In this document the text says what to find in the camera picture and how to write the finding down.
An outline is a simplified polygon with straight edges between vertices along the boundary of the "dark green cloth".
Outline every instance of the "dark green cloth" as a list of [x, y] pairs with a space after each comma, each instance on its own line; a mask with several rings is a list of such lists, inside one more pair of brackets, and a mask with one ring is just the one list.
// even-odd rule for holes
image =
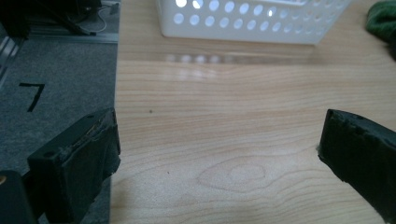
[[395, 41], [396, 1], [375, 3], [369, 10], [366, 29], [388, 43]]

